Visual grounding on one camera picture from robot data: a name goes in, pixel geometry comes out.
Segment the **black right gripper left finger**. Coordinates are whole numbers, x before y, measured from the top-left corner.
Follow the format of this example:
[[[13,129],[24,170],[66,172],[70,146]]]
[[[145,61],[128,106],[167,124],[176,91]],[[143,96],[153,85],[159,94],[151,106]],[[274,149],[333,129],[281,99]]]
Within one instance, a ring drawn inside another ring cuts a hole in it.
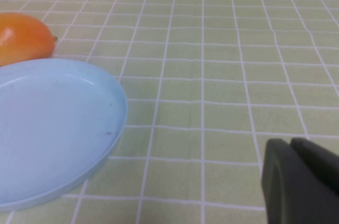
[[[268,223],[338,223],[338,195],[312,173],[290,143],[267,141],[261,183]]]

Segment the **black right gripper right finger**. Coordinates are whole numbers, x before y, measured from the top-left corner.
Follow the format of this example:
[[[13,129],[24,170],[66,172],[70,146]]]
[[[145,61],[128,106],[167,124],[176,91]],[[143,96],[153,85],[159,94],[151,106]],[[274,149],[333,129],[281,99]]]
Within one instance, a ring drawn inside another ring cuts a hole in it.
[[[338,195],[338,155],[305,138],[292,138],[290,146],[312,173]]]

